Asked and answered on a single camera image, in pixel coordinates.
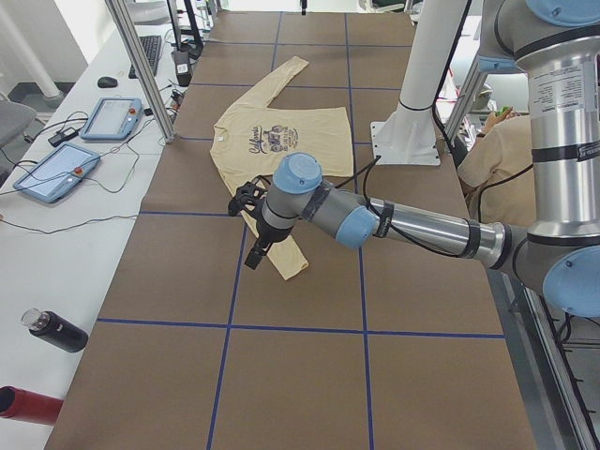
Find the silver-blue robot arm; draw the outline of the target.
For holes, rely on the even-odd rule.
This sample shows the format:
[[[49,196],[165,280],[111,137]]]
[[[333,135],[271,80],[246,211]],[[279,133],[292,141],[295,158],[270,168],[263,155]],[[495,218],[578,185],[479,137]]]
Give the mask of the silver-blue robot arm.
[[[599,313],[599,5],[595,1],[487,1],[479,62],[489,71],[523,70],[528,77],[529,187],[504,183],[501,202],[515,209],[533,198],[533,220],[516,222],[487,210],[495,187],[491,157],[501,121],[483,131],[458,176],[474,205],[459,219],[351,194],[323,179],[308,154],[286,156],[269,188],[248,182],[238,194],[256,219],[257,240],[246,264],[257,266],[271,246],[304,219],[348,248],[370,236],[416,244],[446,257],[476,259],[503,271],[579,317]]]

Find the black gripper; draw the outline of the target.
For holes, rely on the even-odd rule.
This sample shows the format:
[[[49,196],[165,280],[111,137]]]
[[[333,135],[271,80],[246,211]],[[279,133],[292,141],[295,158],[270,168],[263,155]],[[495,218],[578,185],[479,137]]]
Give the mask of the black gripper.
[[[258,232],[257,241],[249,251],[244,262],[244,265],[250,269],[256,269],[268,254],[270,247],[275,243],[284,241],[292,231],[291,228],[276,228],[263,218],[257,220],[256,229]]]

